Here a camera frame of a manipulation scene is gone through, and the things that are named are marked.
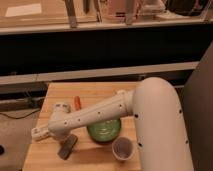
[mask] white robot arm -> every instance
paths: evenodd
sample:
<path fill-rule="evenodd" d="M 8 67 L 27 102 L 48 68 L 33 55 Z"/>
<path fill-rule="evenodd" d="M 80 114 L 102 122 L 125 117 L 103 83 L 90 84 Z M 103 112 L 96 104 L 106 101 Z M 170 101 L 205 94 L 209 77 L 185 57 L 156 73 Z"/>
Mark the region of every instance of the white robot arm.
<path fill-rule="evenodd" d="M 120 91 L 74 113 L 56 104 L 48 130 L 57 140 L 70 130 L 89 124 L 133 115 L 143 171 L 193 171 L 193 163 L 178 95 L 167 81 L 148 78 L 135 90 Z"/>

